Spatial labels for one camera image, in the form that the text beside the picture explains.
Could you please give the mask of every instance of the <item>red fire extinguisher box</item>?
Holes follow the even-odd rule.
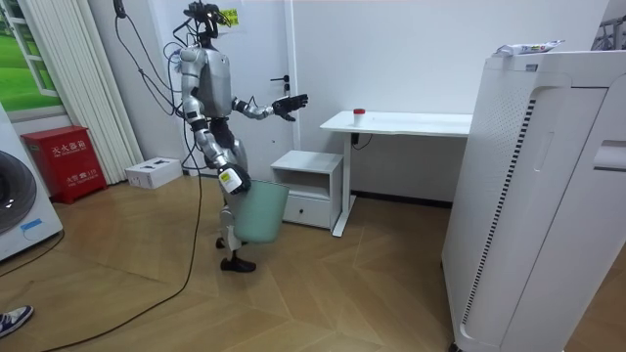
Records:
[[[72,204],[77,198],[107,187],[87,128],[70,126],[28,133],[22,138],[52,201]]]

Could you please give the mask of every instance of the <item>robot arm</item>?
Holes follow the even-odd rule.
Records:
[[[203,106],[195,97],[200,86],[201,71],[206,65],[202,49],[184,49],[180,53],[182,73],[183,113],[194,131],[196,143],[206,157],[217,166],[218,178],[222,187],[230,194],[247,191],[250,188],[249,175],[239,165],[228,162],[224,150],[210,133],[206,118],[201,113]]]
[[[290,112],[306,107],[309,97],[302,94],[296,97],[284,97],[275,101],[271,107],[253,107],[252,105],[233,98],[233,110],[239,111],[248,118],[261,120],[271,114],[276,114],[286,121],[294,122],[295,118],[291,117]]]

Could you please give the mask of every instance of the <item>parquet floor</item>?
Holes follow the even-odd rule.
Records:
[[[449,211],[358,199],[342,239],[285,224],[248,245],[255,273],[222,273],[222,198],[203,179],[200,234],[187,289],[127,326],[65,351],[445,351],[452,340],[439,255]],[[109,329],[177,291],[193,246],[198,179],[155,191],[119,185],[57,205],[66,238],[0,278],[0,309],[35,306],[0,351],[40,351]],[[56,239],[0,264],[0,274]],[[616,262],[567,352],[624,345],[626,259]]]

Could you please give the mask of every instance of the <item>window curtain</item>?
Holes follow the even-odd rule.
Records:
[[[89,135],[108,184],[143,161],[87,0],[19,0],[73,124]]]

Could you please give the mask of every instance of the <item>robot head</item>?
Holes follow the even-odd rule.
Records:
[[[204,31],[197,32],[197,41],[203,48],[210,47],[211,38],[217,38],[218,24],[230,26],[230,21],[219,12],[219,8],[214,4],[203,4],[202,1],[195,1],[189,4],[189,9],[183,12],[185,16],[196,22],[196,28],[204,24]]]

